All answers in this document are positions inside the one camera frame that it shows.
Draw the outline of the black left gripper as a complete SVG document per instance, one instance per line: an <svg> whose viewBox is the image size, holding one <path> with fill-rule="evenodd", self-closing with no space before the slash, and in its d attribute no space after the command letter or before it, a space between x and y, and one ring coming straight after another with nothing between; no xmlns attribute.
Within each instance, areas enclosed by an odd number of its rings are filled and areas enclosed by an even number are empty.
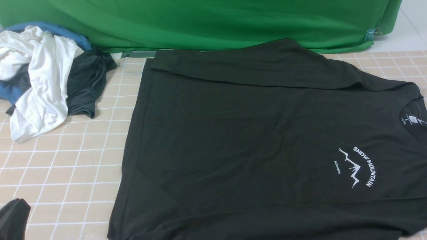
<svg viewBox="0 0 427 240"><path fill-rule="evenodd" d="M0 210L0 239L24 240L30 205L21 198L9 201Z"/></svg>

